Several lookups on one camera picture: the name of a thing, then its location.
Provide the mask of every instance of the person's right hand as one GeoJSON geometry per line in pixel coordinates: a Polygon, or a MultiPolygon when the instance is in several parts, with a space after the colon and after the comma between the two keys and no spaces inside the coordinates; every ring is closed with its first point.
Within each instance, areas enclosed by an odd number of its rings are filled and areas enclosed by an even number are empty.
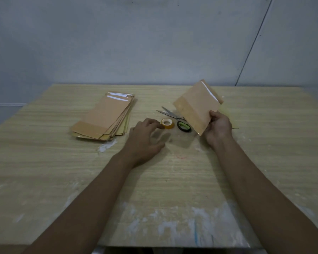
{"type": "Polygon", "coordinates": [[[210,110],[211,122],[204,131],[206,141],[213,146],[216,141],[232,137],[232,124],[229,118],[219,111],[210,110]]]}

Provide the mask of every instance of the person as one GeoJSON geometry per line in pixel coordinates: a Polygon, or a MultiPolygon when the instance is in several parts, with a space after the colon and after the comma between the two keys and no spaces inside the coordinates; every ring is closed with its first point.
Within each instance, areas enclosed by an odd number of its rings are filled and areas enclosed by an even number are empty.
{"type": "MultiPolygon", "coordinates": [[[[246,156],[232,137],[228,117],[214,111],[210,116],[204,136],[265,250],[318,254],[318,228],[246,156]]],[[[155,119],[145,119],[131,128],[123,149],[24,254],[92,253],[127,175],[165,146],[150,143],[151,133],[157,128],[164,126],[155,119]]]]}

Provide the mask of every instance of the adhesive tape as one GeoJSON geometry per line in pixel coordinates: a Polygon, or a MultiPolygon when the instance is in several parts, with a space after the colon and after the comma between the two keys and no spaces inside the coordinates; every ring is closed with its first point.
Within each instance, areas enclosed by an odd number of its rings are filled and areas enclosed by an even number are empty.
{"type": "Polygon", "coordinates": [[[164,125],[164,127],[166,129],[171,129],[174,127],[174,123],[173,123],[172,119],[163,119],[161,121],[161,124],[164,125]]]}

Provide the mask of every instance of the forearm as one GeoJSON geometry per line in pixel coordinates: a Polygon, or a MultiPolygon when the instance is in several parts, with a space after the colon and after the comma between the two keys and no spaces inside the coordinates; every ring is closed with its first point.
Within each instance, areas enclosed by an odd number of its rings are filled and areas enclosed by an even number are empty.
{"type": "Polygon", "coordinates": [[[318,229],[232,137],[216,141],[213,149],[239,205],[269,253],[318,253],[318,229]]]}
{"type": "Polygon", "coordinates": [[[120,154],[112,157],[102,172],[24,254],[92,253],[132,169],[132,162],[126,159],[120,154]]]}

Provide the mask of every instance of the stack of envelopes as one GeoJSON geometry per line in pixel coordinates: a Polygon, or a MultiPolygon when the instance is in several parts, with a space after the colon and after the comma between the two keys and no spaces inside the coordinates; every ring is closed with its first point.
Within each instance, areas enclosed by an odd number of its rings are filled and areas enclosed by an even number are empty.
{"type": "Polygon", "coordinates": [[[79,138],[110,141],[127,132],[133,94],[107,93],[71,130],[79,138]]]}

